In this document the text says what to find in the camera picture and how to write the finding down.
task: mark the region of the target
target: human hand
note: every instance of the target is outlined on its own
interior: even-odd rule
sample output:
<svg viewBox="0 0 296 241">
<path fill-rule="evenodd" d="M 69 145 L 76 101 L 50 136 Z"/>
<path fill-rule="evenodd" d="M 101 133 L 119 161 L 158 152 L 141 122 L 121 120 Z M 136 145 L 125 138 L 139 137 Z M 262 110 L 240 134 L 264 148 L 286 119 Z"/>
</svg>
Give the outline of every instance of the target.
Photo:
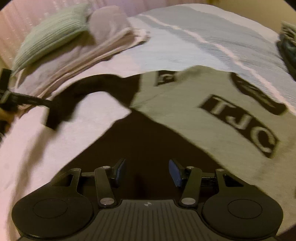
<svg viewBox="0 0 296 241">
<path fill-rule="evenodd" d="M 5 132 L 9 131 L 10 124 L 14 121 L 15 114 L 12 112 L 8 112 L 0 108 L 0 121 L 6 121 L 7 125 L 5 126 Z"/>
</svg>

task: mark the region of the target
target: circular black cover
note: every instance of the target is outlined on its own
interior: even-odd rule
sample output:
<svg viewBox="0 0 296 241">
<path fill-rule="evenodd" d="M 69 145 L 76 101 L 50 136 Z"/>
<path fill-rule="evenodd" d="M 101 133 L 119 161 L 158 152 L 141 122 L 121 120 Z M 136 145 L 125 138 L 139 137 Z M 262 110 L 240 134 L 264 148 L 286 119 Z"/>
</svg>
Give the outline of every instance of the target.
<svg viewBox="0 0 296 241">
<path fill-rule="evenodd" d="M 267 195 L 238 197 L 217 194 L 205 202 L 202 215 L 217 232 L 239 239 L 272 235 L 283 218 L 279 204 Z"/>
<path fill-rule="evenodd" d="M 12 210 L 17 229 L 25 236 L 55 239 L 69 236 L 82 229 L 93 215 L 90 201 L 80 195 L 74 197 L 26 196 Z"/>
</svg>

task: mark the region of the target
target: pile of clothes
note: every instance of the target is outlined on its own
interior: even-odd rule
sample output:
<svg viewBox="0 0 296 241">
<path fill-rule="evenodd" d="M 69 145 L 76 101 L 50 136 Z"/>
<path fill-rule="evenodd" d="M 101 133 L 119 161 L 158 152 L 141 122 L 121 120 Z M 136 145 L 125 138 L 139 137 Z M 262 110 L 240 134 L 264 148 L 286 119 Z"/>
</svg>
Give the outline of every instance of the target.
<svg viewBox="0 0 296 241">
<path fill-rule="evenodd" d="M 282 22 L 280 41 L 276 43 L 289 74 L 296 81 L 296 26 Z"/>
</svg>

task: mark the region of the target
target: shirt logo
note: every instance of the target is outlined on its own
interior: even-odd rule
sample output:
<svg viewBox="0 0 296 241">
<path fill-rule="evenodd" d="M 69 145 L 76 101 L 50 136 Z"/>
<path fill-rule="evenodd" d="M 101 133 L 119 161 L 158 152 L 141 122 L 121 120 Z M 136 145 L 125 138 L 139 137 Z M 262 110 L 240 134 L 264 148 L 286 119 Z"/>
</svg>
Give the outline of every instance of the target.
<svg viewBox="0 0 296 241">
<path fill-rule="evenodd" d="M 211 95 L 200 108 L 232 126 L 266 157 L 272 157 L 278 138 L 249 112 L 216 95 Z"/>
</svg>

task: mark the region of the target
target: bed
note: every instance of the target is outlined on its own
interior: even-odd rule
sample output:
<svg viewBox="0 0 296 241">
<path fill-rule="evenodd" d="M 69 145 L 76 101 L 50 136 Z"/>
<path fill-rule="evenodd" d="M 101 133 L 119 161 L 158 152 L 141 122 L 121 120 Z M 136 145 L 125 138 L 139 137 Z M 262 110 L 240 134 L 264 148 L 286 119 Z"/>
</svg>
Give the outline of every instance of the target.
<svg viewBox="0 0 296 241">
<path fill-rule="evenodd" d="M 150 39 L 66 80 L 49 99 L 72 83 L 92 75 L 128 77 L 156 70 L 181 71 L 201 65 L 237 73 L 272 99 L 284 103 L 296 115 L 296 85 L 276 50 L 278 35 L 272 30 L 206 4 L 154 9 L 128 20 L 133 27 L 148 31 Z M 66 169 L 79 167 L 82 171 L 93 171 L 97 163 L 102 163 L 99 153 L 85 162 L 76 157 L 103 137 L 118 120 L 131 114 L 131 109 L 109 93 L 95 92 L 78 104 L 72 118 L 61 123 L 56 132 L 44 126 L 47 109 L 43 107 L 34 107 L 17 120 L 0 148 L 3 170 L 0 239 L 14 241 L 18 238 L 10 217 L 14 203 Z M 257 185 L 281 205 L 284 219 L 278 234 L 296 223 L 296 164 L 292 157 L 287 163 L 274 161 L 254 165 L 244 173 L 230 168 L 235 175 Z M 209 171 L 223 165 L 213 165 Z"/>
</svg>

